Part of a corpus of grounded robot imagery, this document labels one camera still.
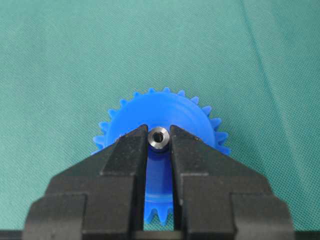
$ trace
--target green fabric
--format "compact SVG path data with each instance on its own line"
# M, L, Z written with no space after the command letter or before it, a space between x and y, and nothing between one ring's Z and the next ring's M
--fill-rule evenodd
M0 229L21 229L50 178L96 149L107 109L149 87L211 105L231 156L297 230L320 229L319 23L318 0L1 1Z

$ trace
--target center hole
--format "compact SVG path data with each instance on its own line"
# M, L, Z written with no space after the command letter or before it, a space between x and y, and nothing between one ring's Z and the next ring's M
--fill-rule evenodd
M155 132L153 134L153 140L156 143L161 143L164 140L164 134L162 132Z

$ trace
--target blue gear rim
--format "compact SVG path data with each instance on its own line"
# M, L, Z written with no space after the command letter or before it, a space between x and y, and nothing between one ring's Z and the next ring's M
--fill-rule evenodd
M154 127L164 127L169 131L170 125L177 125L229 155L230 149L224 146L228 134L218 131L222 120L210 119L211 106L200 108L198 102L197 96L189 99L185 97L184 90L172 93L168 87L163 91L150 88L145 94L135 92L132 100L120 100L119 110L108 110L111 121L99 123L103 135L95 136L93 141L100 151L142 124L147 124L149 131ZM165 225L168 214L173 212L169 153L154 153L149 149L146 168L144 221L149 224L158 215L160 223Z

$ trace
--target blue plastic gear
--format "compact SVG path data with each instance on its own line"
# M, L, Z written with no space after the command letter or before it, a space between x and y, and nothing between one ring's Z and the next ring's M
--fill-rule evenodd
M209 146L229 155L230 149L223 146L228 134L218 132L220 118L209 119L212 108L198 106L197 96L188 99L183 90L171 93L168 87L163 91L150 88L148 93L135 92L131 101L120 100L119 110L110 109L110 122L100 122L103 135L95 136L93 141L98 151L113 144L119 137L142 124L149 131L171 125L179 126L202 139ZM155 153L148 150L146 166L146 186L144 221L150 223L157 214L162 225L166 224L168 213L173 212L172 169L169 152Z

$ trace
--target teal textured surface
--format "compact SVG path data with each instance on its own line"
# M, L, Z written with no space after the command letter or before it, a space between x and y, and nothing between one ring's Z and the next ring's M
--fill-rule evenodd
M212 106L231 157L297 230L320 229L319 23L318 0L2 1L0 229L21 229L50 178L96 149L107 109L149 87Z

